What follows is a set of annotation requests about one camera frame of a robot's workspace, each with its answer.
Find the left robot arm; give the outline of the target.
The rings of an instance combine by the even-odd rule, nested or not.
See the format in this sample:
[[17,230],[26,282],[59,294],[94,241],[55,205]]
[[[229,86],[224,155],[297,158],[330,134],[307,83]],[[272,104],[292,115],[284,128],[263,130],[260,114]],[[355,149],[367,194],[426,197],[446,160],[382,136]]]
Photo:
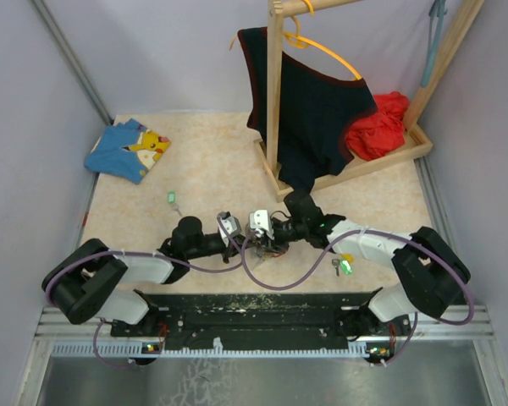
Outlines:
[[154,253],[109,249],[100,239],[89,239],[43,279],[47,302],[59,308],[73,325],[93,317],[122,321],[143,336],[154,333],[159,315],[148,299],[135,290],[118,291],[125,283],[172,284],[190,270],[192,260],[221,255],[224,263],[238,254],[240,223],[228,212],[219,213],[218,231],[205,234],[197,217],[183,217]]

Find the large keyring with keys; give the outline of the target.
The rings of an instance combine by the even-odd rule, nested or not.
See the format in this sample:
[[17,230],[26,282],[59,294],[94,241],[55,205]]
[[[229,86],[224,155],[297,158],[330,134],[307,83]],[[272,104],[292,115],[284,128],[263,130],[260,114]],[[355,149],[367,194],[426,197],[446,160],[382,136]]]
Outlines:
[[246,263],[254,269],[266,261],[278,258],[288,252],[288,243],[277,243],[261,232],[250,232],[246,244]]

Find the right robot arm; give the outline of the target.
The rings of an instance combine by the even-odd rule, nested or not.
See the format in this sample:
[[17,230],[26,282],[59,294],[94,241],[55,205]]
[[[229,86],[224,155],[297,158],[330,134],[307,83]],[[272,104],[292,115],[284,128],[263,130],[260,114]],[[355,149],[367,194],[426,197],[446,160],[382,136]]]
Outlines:
[[442,321],[456,299],[472,298],[467,288],[470,271],[434,229],[391,233],[371,228],[323,213],[304,190],[288,194],[284,204],[287,218],[269,219],[272,243],[287,246],[304,240],[316,249],[359,256],[395,271],[398,283],[379,289],[361,314],[367,332],[381,334],[394,318],[412,312]]

